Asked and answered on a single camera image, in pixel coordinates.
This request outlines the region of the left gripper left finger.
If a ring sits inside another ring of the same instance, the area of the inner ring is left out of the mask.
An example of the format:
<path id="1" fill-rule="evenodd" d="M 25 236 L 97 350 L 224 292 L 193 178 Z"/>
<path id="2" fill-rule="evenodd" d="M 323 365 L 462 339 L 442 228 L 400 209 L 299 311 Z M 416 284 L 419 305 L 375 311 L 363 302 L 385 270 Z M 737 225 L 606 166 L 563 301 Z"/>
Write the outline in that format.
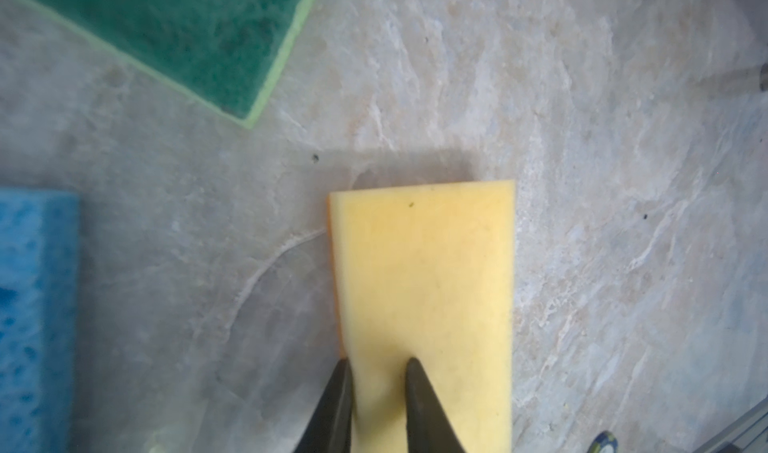
<path id="1" fill-rule="evenodd" d="M 340 359 L 294 449 L 295 453 L 349 453 L 353 378 L 349 360 Z"/>

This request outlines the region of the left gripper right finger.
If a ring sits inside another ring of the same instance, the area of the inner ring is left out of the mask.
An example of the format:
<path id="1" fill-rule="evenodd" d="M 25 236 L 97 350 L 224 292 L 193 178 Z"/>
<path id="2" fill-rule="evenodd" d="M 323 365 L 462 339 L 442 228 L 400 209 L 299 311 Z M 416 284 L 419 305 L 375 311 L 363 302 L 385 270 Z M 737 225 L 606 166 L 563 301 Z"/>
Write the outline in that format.
<path id="1" fill-rule="evenodd" d="M 409 453 L 464 453 L 421 362 L 405 369 L 406 431 Z"/>

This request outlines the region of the pale yellow sponge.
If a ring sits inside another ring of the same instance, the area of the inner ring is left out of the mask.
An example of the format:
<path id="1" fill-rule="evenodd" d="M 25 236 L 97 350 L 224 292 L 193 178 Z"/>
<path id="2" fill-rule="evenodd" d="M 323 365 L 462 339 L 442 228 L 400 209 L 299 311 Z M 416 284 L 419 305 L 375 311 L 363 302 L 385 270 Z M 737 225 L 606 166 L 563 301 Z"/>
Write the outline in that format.
<path id="1" fill-rule="evenodd" d="M 414 358 L 466 451 L 510 451 L 514 184 L 335 192 L 328 212 L 353 450 L 407 450 Z"/>

